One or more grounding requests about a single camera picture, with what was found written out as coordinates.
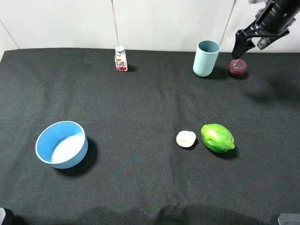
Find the cup rim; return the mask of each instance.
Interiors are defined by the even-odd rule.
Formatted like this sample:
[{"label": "cup rim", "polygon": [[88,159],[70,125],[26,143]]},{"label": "cup rim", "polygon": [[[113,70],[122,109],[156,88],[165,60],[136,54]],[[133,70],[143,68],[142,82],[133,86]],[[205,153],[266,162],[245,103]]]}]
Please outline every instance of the cup rim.
[{"label": "cup rim", "polygon": [[[210,41],[210,42],[213,42],[213,43],[217,44],[218,47],[219,47],[219,50],[216,51],[216,52],[206,52],[206,51],[203,51],[203,50],[199,47],[199,44],[200,44],[201,42],[204,42],[204,41]],[[197,49],[199,49],[201,52],[204,52],[204,53],[206,53],[206,54],[216,54],[216,53],[220,52],[221,46],[220,46],[219,43],[217,43],[217,42],[215,42],[215,41],[212,41],[212,40],[202,40],[202,41],[199,41],[199,42],[198,42],[198,44],[197,44]]]},{"label": "cup rim", "polygon": [[42,132],[42,133],[38,136],[38,138],[37,138],[37,141],[36,141],[36,155],[37,155],[37,157],[38,157],[42,162],[47,163],[47,164],[57,165],[57,164],[65,163],[65,162],[71,160],[72,158],[74,158],[74,157],[72,157],[72,158],[70,158],[70,159],[68,159],[68,160],[66,160],[66,161],[60,162],[60,163],[53,163],[53,162],[49,162],[49,161],[46,161],[46,160],[42,159],[42,158],[40,157],[39,153],[38,153],[38,141],[39,141],[40,137],[43,135],[43,133],[44,133],[47,129],[49,129],[50,127],[55,126],[56,124],[59,124],[59,123],[64,123],[64,122],[74,123],[74,124],[76,124],[76,125],[82,130],[83,136],[84,136],[84,141],[83,141],[83,144],[82,144],[81,149],[76,153],[76,155],[82,150],[82,148],[83,148],[83,146],[84,146],[85,138],[86,138],[86,137],[85,137],[85,131],[84,131],[83,127],[80,126],[78,123],[73,122],[73,121],[69,121],[69,120],[59,121],[59,122],[53,123],[53,124],[51,124],[50,126],[48,126],[45,130],[43,130],[43,132]]}]

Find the bottle cap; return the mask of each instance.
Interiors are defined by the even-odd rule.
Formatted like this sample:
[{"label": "bottle cap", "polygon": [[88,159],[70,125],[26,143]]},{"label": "bottle cap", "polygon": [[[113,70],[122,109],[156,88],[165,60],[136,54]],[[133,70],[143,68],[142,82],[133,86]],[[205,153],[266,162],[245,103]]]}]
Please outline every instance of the bottle cap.
[{"label": "bottle cap", "polygon": [[116,53],[123,53],[125,52],[125,48],[123,46],[117,46],[115,48]]}]

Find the green fruit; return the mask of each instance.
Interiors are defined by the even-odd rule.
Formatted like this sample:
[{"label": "green fruit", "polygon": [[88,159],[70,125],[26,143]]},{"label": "green fruit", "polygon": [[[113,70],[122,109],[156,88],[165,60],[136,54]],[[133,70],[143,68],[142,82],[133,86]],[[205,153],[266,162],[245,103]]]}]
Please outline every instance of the green fruit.
[{"label": "green fruit", "polygon": [[235,147],[233,135],[220,124],[204,125],[201,137],[206,147],[217,153],[224,153]]}]

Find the white wall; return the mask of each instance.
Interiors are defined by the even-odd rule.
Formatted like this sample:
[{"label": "white wall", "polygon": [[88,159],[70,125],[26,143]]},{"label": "white wall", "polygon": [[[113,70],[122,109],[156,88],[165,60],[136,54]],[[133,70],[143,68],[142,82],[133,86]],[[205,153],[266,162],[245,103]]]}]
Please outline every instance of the white wall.
[{"label": "white wall", "polygon": [[[234,0],[113,0],[119,43],[126,49],[195,51],[200,40],[220,42],[233,3]],[[250,5],[248,0],[237,0],[222,42],[223,52],[232,51],[236,31],[247,27],[263,7],[264,3]],[[0,20],[0,56],[18,47],[117,45],[111,0],[0,0]],[[290,31],[289,36],[263,52],[300,52],[300,22],[296,21]]]},{"label": "white wall", "polygon": [[13,49],[18,49],[18,47],[0,22],[0,60],[4,51]]}]

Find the dark red fruit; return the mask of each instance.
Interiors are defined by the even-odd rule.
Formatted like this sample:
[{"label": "dark red fruit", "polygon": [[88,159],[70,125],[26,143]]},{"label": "dark red fruit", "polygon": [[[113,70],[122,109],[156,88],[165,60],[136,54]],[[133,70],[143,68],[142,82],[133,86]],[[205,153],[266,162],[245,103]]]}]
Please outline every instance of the dark red fruit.
[{"label": "dark red fruit", "polygon": [[247,70],[247,63],[243,60],[232,60],[228,66],[228,72],[230,76],[242,77]]}]

